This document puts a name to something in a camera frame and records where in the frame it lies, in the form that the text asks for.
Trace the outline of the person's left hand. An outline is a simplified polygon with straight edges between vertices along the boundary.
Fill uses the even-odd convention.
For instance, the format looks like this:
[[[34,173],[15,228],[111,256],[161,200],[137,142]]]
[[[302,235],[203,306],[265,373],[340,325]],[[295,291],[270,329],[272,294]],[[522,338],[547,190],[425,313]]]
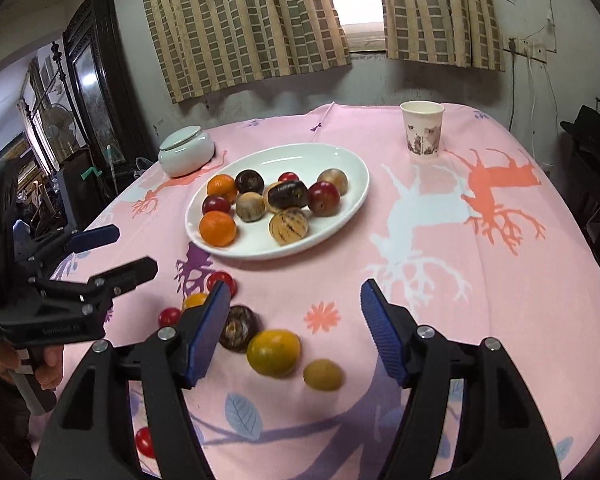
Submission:
[[[61,344],[43,348],[39,356],[31,354],[27,357],[27,364],[35,364],[34,377],[43,390],[55,389],[64,378],[64,353],[65,347]],[[0,377],[5,382],[14,383],[12,373],[19,370],[23,356],[23,350],[16,350],[9,342],[0,341]]]

